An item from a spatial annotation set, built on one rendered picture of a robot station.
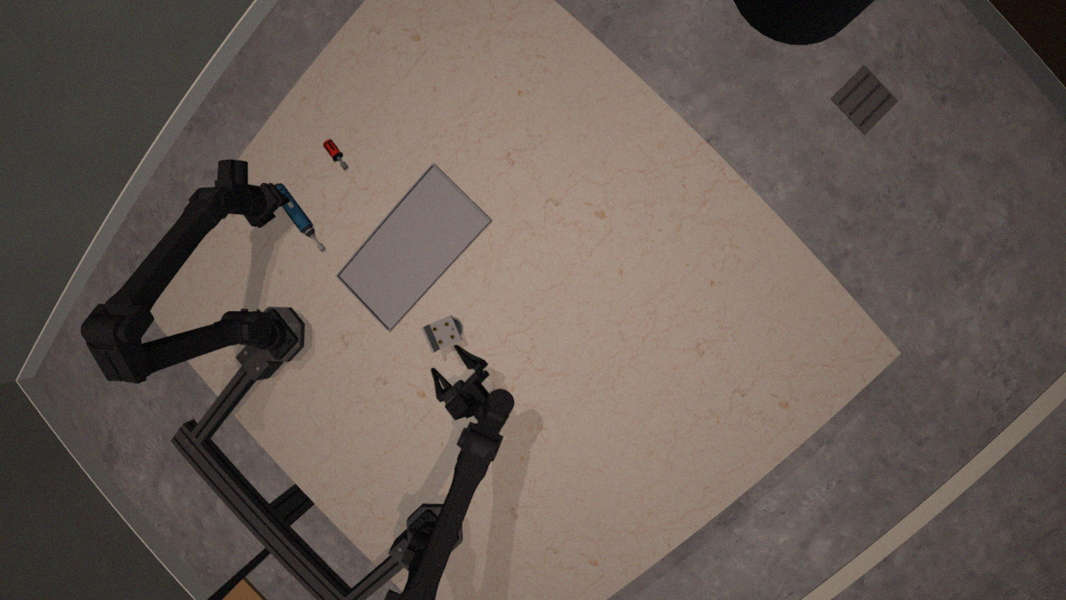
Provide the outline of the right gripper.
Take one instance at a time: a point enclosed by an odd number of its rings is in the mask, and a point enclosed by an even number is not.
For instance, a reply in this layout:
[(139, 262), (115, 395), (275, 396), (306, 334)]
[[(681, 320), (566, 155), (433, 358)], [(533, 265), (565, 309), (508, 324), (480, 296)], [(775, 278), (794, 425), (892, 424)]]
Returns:
[[(459, 354), (459, 358), (462, 359), (463, 364), (466, 364), (468, 369), (477, 370), (477, 372), (470, 375), (467, 382), (456, 382), (455, 385), (451, 386), (447, 382), (447, 379), (445, 379), (443, 375), (441, 375), (438, 372), (438, 370), (431, 368), (432, 380), (434, 382), (435, 385), (436, 398), (438, 401), (445, 401), (445, 393), (447, 393), (449, 389), (457, 387), (458, 389), (464, 390), (472, 382), (480, 382), (480, 383), (485, 382), (486, 377), (490, 375), (487, 372), (487, 370), (484, 370), (486, 366), (488, 366), (488, 363), (486, 363), (486, 360), (478, 358), (474, 354), (469, 354), (469, 352), (461, 348), (458, 344), (454, 344), (454, 347), (457, 351), (457, 354)], [(443, 386), (440, 385), (440, 382), (443, 384), (445, 389)]]

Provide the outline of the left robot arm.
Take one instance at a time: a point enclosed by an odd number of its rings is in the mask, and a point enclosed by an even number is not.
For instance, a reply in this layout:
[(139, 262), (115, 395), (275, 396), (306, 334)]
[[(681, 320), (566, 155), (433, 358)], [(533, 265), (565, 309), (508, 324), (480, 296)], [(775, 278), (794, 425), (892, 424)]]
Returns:
[(260, 187), (248, 184), (248, 162), (219, 161), (215, 187), (197, 188), (181, 218), (139, 264), (132, 278), (104, 305), (90, 312), (81, 335), (107, 382), (146, 382), (156, 370), (241, 343), (268, 350), (274, 359), (282, 359), (298, 342), (276, 309), (248, 313), (241, 309), (224, 313), (215, 325), (142, 344), (141, 338), (154, 322), (154, 303), (221, 218), (251, 211), (248, 193), (265, 197)]

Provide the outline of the grey l-shaped metal bracket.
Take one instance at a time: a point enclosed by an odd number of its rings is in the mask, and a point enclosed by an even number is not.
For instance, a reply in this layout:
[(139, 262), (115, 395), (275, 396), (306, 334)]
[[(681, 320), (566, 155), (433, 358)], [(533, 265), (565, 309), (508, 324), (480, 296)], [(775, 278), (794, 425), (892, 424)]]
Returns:
[[(446, 321), (449, 322), (449, 326), (445, 326)], [(433, 333), (432, 328), (437, 328), (437, 333)], [(454, 328), (454, 330), (452, 330), (452, 328)], [(443, 317), (443, 319), (438, 321), (433, 321), (431, 324), (426, 325), (424, 328), (421, 329), (422, 333), (425, 333), (425, 337), (427, 339), (429, 347), (431, 348), (432, 354), (434, 354), (439, 348), (445, 348), (446, 346), (449, 346), (450, 344), (454, 344), (455, 342), (462, 340), (462, 337), (459, 336), (458, 329), (455, 325), (452, 315)], [(452, 334), (454, 334), (455, 336), (454, 339), (451, 338)], [(438, 340), (443, 340), (443, 344), (439, 344), (437, 342)]]

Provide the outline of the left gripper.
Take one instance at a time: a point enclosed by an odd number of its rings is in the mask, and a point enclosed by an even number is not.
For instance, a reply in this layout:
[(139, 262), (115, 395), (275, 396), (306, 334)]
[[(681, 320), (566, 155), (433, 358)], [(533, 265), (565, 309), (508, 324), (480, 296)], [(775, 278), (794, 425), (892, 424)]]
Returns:
[[(265, 226), (268, 221), (271, 221), (271, 218), (275, 218), (273, 212), (276, 211), (277, 208), (291, 201), (272, 183), (261, 183), (260, 188), (261, 191), (265, 193), (265, 197), (251, 195), (251, 193), (248, 193), (252, 199), (252, 207), (251, 211), (244, 215), (244, 217), (251, 223), (251, 226), (257, 226), (258, 228)], [(285, 199), (287, 199), (287, 201), (285, 201)]]

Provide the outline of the red-handled nut driver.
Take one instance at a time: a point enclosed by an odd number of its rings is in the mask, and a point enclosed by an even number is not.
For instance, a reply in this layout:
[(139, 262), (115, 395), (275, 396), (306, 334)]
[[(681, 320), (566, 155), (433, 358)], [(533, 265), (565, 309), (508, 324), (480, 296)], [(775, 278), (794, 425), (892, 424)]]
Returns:
[[(328, 152), (328, 155), (332, 156), (334, 162), (341, 161), (343, 155), (342, 152), (340, 152), (340, 150), (338, 150), (336, 144), (333, 142), (333, 139), (326, 139), (326, 141), (323, 143), (323, 147)], [(342, 168), (348, 169), (346, 162), (341, 161), (340, 165), (342, 166)]]

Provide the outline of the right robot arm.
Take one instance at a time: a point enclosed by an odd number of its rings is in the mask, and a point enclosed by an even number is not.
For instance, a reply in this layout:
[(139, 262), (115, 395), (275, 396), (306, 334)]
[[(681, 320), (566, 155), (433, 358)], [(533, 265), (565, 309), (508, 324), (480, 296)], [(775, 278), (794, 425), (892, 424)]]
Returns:
[[(483, 408), (481, 404), (484, 404)], [(464, 390), (454, 387), (445, 393), (445, 408), (453, 419), (467, 419), (474, 416), (478, 409), (478, 424), (469, 422), (459, 436), (456, 445), (463, 450), (459, 450), (443, 510), (438, 517), (434, 512), (425, 510), (408, 528), (413, 540), (410, 538), (406, 555), (401, 557), (401, 563), (409, 566), (406, 590), (401, 594), (389, 590), (383, 600), (435, 600), (451, 550), (458, 542), (459, 528), (471, 499), (505, 438), (500, 435), (500, 429), (513, 407), (512, 393), (496, 389), (489, 394), (480, 382), (472, 382)]]

